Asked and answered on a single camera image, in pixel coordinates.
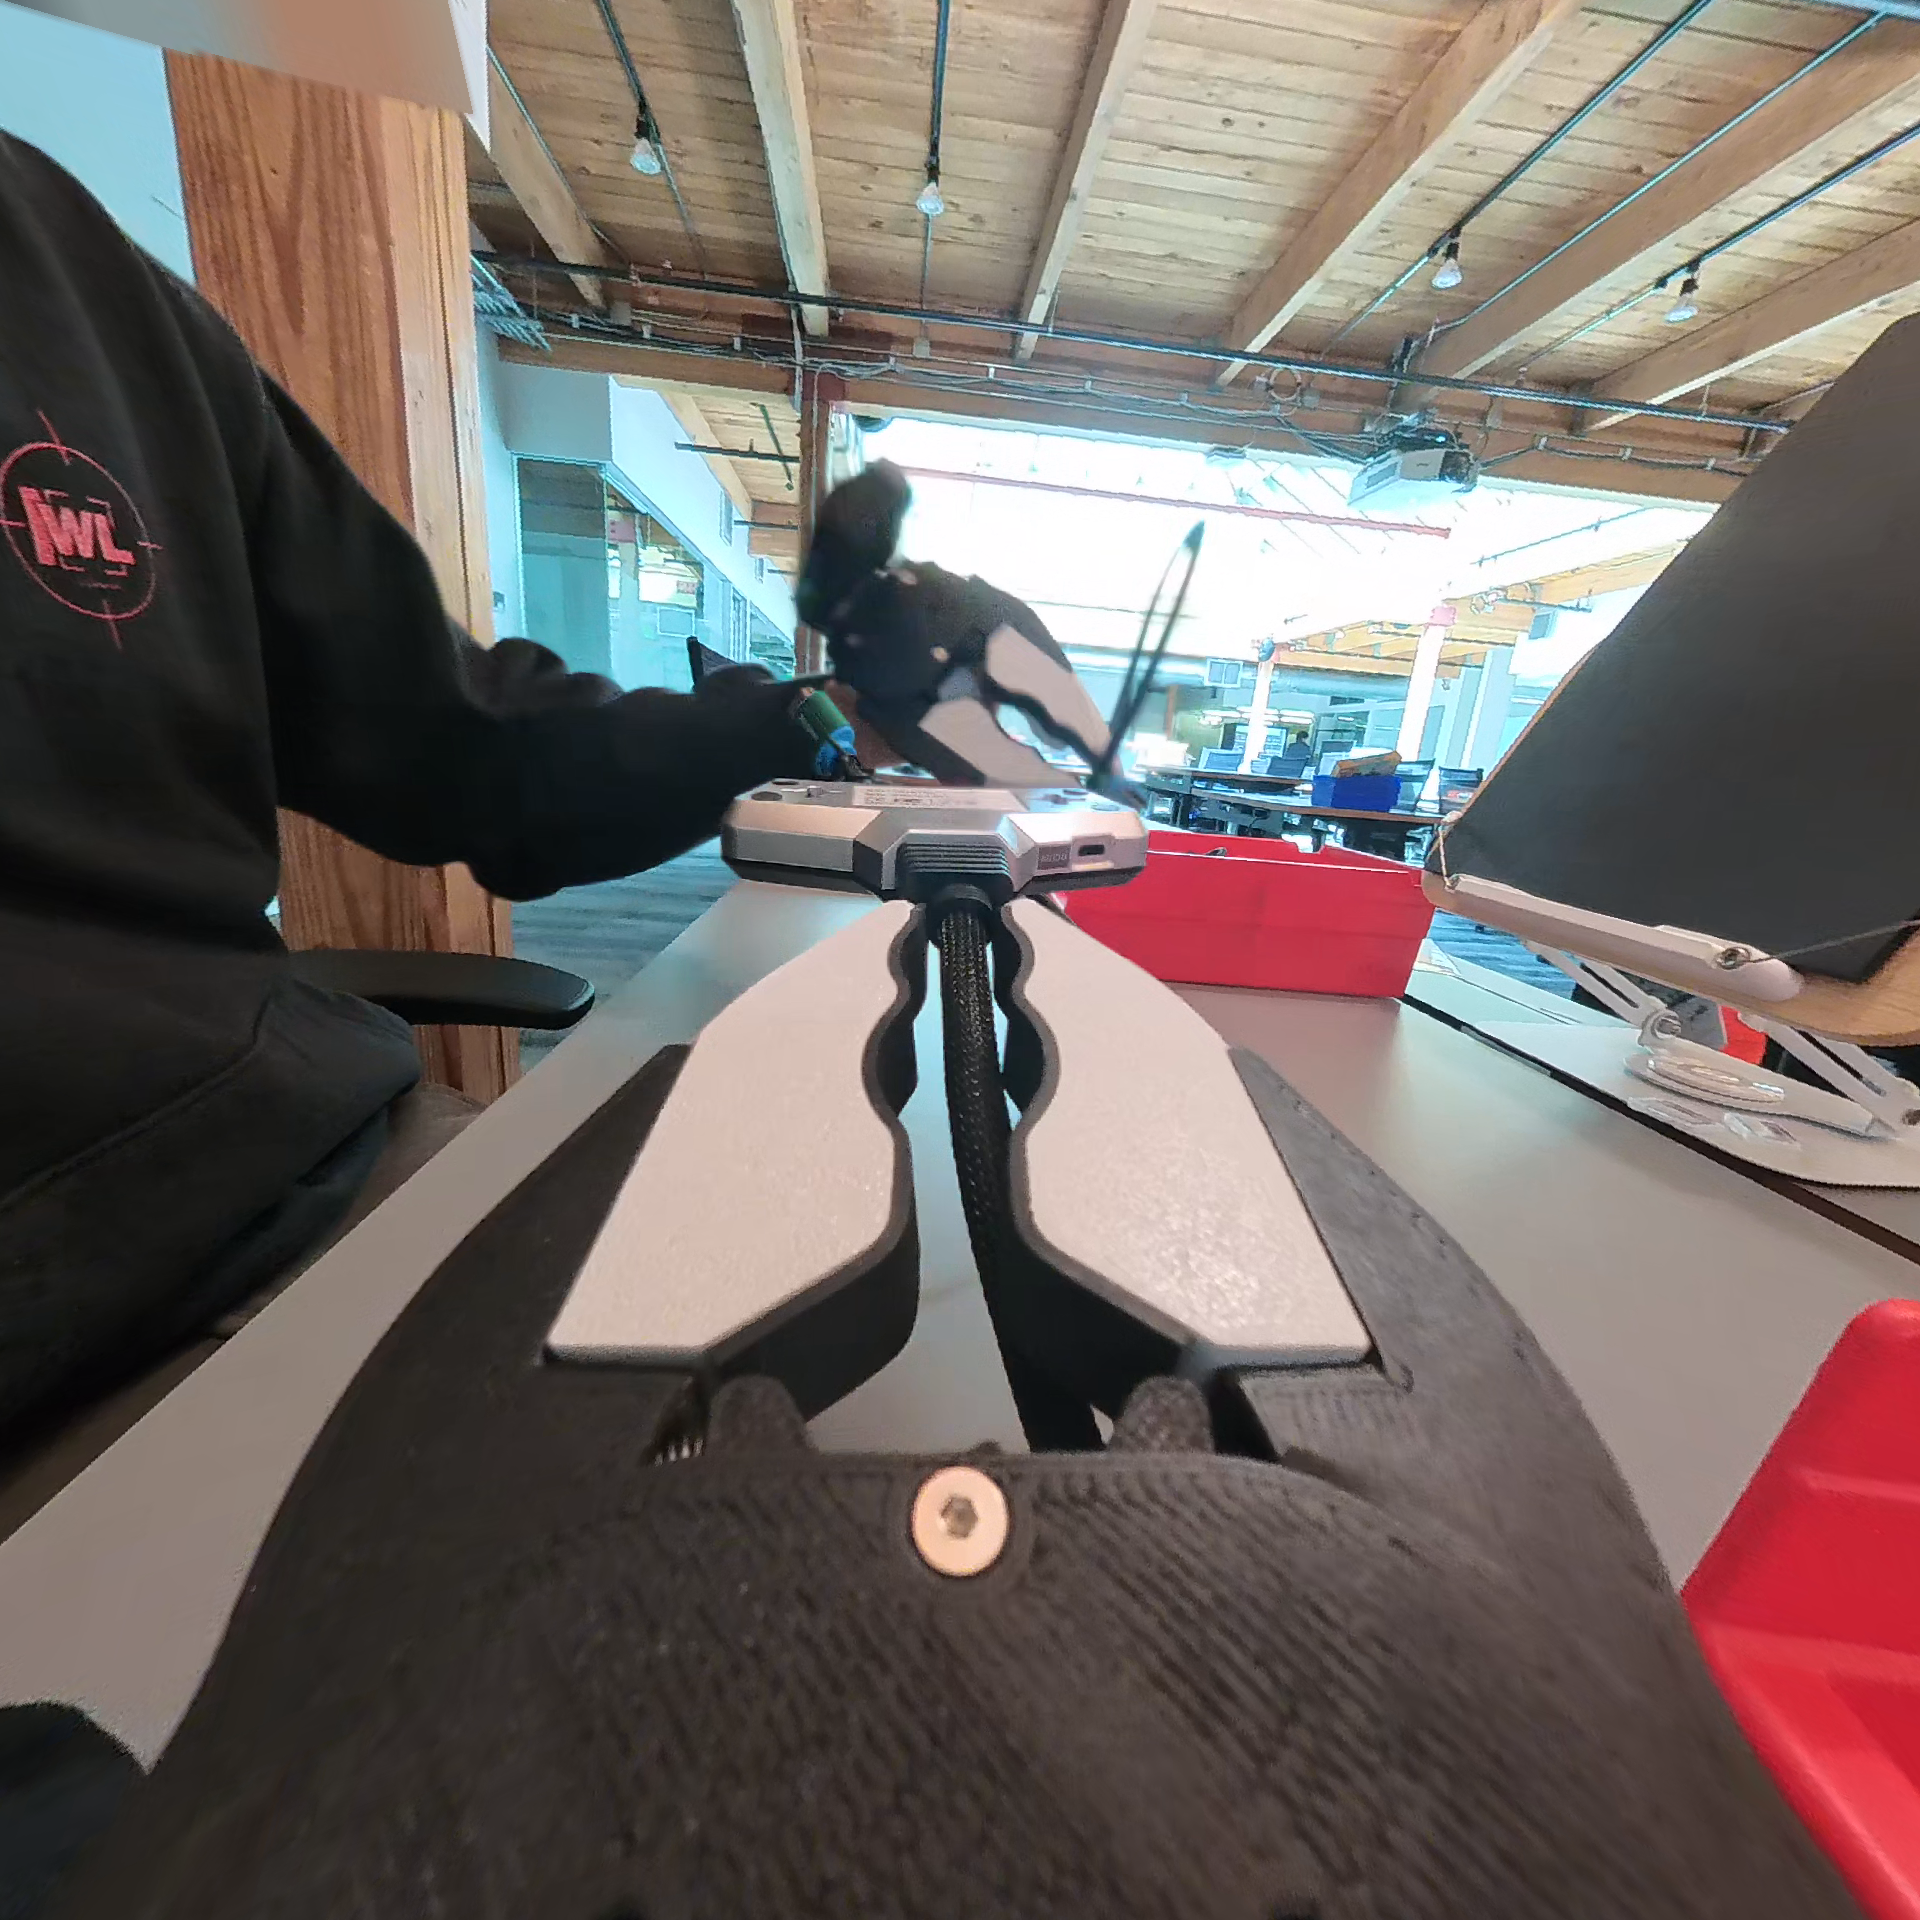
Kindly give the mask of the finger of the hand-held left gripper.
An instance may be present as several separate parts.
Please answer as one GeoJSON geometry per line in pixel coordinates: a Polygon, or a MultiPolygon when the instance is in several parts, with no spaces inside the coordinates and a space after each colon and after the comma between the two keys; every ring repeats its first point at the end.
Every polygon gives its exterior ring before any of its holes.
{"type": "Polygon", "coordinates": [[[1058,648],[1002,621],[981,653],[987,707],[1020,712],[1050,747],[1071,751],[1088,771],[1113,766],[1113,726],[1058,648]]]}
{"type": "Polygon", "coordinates": [[[940,783],[1050,789],[1053,767],[1033,744],[1003,731],[985,704],[932,704],[912,726],[912,762],[940,783]]]}

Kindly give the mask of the person's right forearm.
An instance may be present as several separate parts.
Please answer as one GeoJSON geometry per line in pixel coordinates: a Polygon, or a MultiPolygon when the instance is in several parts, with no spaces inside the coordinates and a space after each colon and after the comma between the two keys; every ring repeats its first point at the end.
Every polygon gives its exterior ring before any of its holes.
{"type": "Polygon", "coordinates": [[[3,1709],[3,1915],[34,1918],[143,1783],[135,1755],[82,1709],[3,1709]]]}

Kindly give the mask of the glass office partition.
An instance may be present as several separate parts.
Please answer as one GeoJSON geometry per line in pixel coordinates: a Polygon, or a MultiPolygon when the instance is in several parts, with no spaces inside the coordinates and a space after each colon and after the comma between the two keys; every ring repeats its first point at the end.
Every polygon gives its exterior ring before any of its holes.
{"type": "Polygon", "coordinates": [[[517,460],[521,634],[577,674],[613,677],[608,485],[599,466],[517,460]]]}

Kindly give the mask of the grey USB hub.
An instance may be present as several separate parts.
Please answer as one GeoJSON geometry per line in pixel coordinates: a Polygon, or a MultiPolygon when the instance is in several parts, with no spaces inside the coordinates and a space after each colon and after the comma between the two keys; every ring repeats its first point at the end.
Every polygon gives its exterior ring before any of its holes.
{"type": "Polygon", "coordinates": [[[925,779],[773,782],[727,810],[722,858],[743,879],[931,906],[994,906],[1125,884],[1146,871],[1139,813],[1082,786],[925,779]]]}

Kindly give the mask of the wooden pillar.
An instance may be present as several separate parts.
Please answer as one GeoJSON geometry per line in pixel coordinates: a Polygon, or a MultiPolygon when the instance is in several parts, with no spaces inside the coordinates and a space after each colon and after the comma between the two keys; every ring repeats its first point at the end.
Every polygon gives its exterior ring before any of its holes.
{"type": "MultiPolygon", "coordinates": [[[[495,639],[464,122],[449,109],[165,53],[199,287],[421,541],[453,616],[495,639]]],[[[513,950],[461,867],[405,868],[283,811],[296,949],[513,950]]],[[[508,1029],[418,1031],[435,1083],[477,1102],[519,1076],[508,1029]]]]}

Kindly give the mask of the red plastic bin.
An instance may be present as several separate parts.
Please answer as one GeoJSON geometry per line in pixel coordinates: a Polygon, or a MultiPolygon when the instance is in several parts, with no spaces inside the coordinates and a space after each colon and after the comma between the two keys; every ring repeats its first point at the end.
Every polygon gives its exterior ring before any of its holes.
{"type": "Polygon", "coordinates": [[[1066,893],[1064,909],[1172,987],[1352,999],[1401,996],[1433,923],[1399,862],[1162,827],[1136,877],[1066,893]]]}
{"type": "Polygon", "coordinates": [[[1917,1304],[1863,1310],[1683,1589],[1717,1687],[1861,1908],[1917,1915],[1917,1304]]]}

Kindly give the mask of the grey desk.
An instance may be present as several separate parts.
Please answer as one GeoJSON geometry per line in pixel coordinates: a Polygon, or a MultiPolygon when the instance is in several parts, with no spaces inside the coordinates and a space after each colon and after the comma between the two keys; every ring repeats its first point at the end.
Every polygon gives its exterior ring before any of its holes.
{"type": "MultiPolygon", "coordinates": [[[[418,1287],[661,1046],[863,915],[745,883],[4,1540],[3,1698],[153,1762],[304,1454],[418,1287]]],[[[1684,1578],[1843,1328],[1915,1295],[1913,1199],[1765,1186],[1385,999],[1185,989],[1501,1288],[1684,1578]]]]}

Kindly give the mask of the black office chair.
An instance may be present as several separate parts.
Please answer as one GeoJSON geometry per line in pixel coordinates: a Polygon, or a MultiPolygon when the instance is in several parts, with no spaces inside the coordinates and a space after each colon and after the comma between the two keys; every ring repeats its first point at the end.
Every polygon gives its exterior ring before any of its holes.
{"type": "MultiPolygon", "coordinates": [[[[531,1029],[559,1036],[594,1006],[587,979],[519,958],[444,950],[308,949],[293,958],[296,973],[314,987],[370,1002],[407,1024],[531,1029]]],[[[421,1083],[389,1109],[380,1154],[357,1186],[348,1211],[325,1227],[263,1287],[213,1323],[232,1338],[283,1293],[314,1261],[401,1186],[429,1164],[474,1118],[476,1104],[453,1087],[421,1083]]]]}

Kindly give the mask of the white folding stand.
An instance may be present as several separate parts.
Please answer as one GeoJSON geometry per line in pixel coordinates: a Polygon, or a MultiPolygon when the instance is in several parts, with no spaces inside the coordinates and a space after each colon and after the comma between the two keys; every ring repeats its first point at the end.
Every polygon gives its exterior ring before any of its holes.
{"type": "Polygon", "coordinates": [[[1520,1044],[1535,1063],[1748,1168],[1811,1186],[1915,1194],[1915,1083],[1872,1053],[1915,1043],[1913,955],[1849,982],[1813,971],[1802,952],[1644,926],[1466,872],[1428,872],[1424,893],[1517,934],[1610,1008],[1610,1026],[1537,1031],[1520,1044]],[[1645,981],[1739,1015],[1815,1078],[1689,1040],[1679,1012],[1644,992],[1645,981]]]}

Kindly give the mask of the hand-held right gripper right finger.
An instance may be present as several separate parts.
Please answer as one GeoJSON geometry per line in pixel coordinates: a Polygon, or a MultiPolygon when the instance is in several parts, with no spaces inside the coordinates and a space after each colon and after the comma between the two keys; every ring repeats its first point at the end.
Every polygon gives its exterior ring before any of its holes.
{"type": "Polygon", "coordinates": [[[1043,902],[1008,902],[1002,931],[1020,1343],[1109,1416],[1152,1376],[1370,1362],[1234,1046],[1043,902]]]}

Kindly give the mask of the ceiling projector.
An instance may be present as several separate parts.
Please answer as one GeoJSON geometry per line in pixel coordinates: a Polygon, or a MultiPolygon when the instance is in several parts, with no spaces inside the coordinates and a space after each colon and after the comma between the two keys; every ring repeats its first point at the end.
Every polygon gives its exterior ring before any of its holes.
{"type": "Polygon", "coordinates": [[[1472,446],[1440,424],[1405,424],[1360,460],[1348,482],[1348,506],[1385,511],[1412,499],[1477,488],[1482,460],[1472,446]]]}

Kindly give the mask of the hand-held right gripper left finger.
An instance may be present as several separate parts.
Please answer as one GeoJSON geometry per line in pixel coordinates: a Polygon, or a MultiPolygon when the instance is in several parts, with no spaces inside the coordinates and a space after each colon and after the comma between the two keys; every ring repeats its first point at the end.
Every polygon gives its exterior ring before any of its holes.
{"type": "Polygon", "coordinates": [[[901,1110],[922,909],[882,902],[753,982],[685,1052],[544,1338],[577,1366],[779,1381],[815,1416],[922,1307],[901,1110]]]}

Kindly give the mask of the person's left forearm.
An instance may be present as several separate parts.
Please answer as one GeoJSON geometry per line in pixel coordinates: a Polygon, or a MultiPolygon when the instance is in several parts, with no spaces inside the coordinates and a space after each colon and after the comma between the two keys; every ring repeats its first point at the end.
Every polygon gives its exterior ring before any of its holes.
{"type": "Polygon", "coordinates": [[[623,691],[531,639],[461,639],[423,731],[418,853],[509,901],[651,871],[713,839],[740,794],[815,774],[807,699],[759,666],[623,691]]]}

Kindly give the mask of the person in black hoodie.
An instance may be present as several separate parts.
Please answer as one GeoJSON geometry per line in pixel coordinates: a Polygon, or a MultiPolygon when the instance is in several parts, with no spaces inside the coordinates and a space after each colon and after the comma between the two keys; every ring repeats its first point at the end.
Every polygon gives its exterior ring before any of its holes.
{"type": "Polygon", "coordinates": [[[410,1026],[290,970],[280,815],[372,846],[351,671],[466,637],[193,283],[4,134],[4,1438],[268,1285],[368,1180],[410,1026]]]}

